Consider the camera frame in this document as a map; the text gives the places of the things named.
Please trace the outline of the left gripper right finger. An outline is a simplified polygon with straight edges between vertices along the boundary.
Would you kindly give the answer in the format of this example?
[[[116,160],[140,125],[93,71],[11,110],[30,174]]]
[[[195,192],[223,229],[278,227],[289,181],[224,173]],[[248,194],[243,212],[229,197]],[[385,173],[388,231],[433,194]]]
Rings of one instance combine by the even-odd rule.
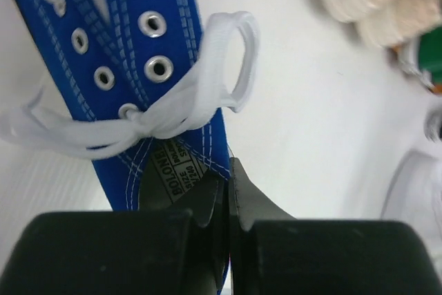
[[[229,180],[234,294],[440,294],[417,233],[382,220],[301,220],[250,181],[237,158]]]

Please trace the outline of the green sneaker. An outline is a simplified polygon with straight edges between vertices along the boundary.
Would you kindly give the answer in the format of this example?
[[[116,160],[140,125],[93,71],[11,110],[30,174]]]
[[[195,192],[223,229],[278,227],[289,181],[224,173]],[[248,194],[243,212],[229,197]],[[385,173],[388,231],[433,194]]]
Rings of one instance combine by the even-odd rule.
[[[441,27],[415,37],[399,48],[400,69],[417,77],[435,95],[441,95]]]

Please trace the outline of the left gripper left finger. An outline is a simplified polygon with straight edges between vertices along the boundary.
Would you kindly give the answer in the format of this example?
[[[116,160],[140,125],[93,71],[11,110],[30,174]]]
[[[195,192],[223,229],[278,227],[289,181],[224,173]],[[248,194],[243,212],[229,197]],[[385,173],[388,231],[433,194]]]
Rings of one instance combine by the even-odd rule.
[[[1,293],[216,294],[228,265],[225,185],[209,172],[165,209],[40,214]]]

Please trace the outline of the blue sneaker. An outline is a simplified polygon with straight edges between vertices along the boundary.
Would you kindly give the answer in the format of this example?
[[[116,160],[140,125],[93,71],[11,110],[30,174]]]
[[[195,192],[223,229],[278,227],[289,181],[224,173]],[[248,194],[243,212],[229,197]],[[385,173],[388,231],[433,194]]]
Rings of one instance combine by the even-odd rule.
[[[206,173],[225,183],[222,109],[256,77],[248,12],[200,23],[195,0],[15,0],[69,110],[39,89],[1,112],[1,139],[93,164],[111,211],[170,207]]]

